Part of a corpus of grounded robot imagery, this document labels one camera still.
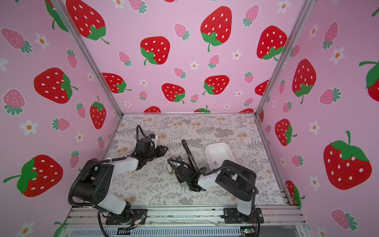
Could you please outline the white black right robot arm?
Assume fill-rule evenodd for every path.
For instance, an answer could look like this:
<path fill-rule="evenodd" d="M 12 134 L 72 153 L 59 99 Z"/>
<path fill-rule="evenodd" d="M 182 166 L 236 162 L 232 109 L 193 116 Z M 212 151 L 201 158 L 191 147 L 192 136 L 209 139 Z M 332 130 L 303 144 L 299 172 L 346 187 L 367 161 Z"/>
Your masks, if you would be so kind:
<path fill-rule="evenodd" d="M 186 183 L 191 191 L 199 193 L 220 186 L 237 198 L 236 213 L 225 212 L 223 218 L 226 221 L 247 223 L 259 216 L 255 206 L 255 198 L 259 194 L 255 185 L 255 172 L 230 160 L 223 161 L 220 167 L 209 172 L 204 167 L 196 170 L 192 163 L 188 164 L 181 159 L 168 159 L 167 162 L 178 182 Z"/>

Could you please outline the beige eraser block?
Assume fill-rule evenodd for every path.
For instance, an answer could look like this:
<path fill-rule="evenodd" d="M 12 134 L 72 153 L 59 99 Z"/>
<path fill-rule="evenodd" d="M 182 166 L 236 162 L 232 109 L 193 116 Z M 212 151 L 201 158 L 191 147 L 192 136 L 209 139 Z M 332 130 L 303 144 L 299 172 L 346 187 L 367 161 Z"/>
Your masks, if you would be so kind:
<path fill-rule="evenodd" d="M 169 174 L 173 173 L 173 169 L 172 169 L 172 167 L 169 164 L 166 165 L 166 168 L 167 168 L 167 171 L 168 171 Z"/>

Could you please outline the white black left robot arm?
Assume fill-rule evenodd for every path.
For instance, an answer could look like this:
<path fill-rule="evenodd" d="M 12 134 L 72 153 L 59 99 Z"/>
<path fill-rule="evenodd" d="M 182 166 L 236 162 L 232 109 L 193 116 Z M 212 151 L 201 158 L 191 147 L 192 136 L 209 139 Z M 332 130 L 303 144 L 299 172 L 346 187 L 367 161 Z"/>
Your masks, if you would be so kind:
<path fill-rule="evenodd" d="M 92 207 L 102 212 L 131 218 L 130 203 L 110 191 L 114 177 L 143 168 L 148 162 L 165 156 L 168 148 L 157 145 L 158 136 L 146 135 L 142 127 L 136 127 L 136 146 L 132 154 L 102 161 L 90 160 L 73 182 L 68 202 L 73 207 Z"/>

